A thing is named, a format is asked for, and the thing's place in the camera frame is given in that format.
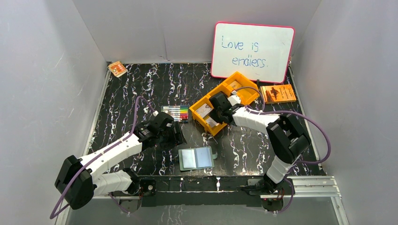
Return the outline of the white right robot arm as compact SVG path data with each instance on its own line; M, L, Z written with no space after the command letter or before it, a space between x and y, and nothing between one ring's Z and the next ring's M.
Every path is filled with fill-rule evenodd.
M210 117L217 123L246 127L265 133L275 157L263 178L242 187L254 191L277 194L283 188L283 180L299 156L311 145L311 140L298 119L291 113L256 111L240 103L236 95L218 92L209 99L213 109Z

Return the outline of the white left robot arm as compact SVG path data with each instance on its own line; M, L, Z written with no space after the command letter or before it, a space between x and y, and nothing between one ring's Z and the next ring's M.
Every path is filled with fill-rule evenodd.
M110 145L80 158L66 158L55 182L63 199L74 209L85 206L93 197L122 191L137 194L140 177L129 168L107 173L114 165L142 151L160 147L172 149L186 143L181 125L165 112L155 112L155 118L137 124Z

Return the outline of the white silver card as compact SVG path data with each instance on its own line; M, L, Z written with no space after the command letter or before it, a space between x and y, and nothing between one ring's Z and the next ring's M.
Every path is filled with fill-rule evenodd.
M201 118L205 118L206 116L208 116L210 114L210 112L212 111L212 107L209 106L208 104L203 104L202 106L200 106L195 112L201 117Z

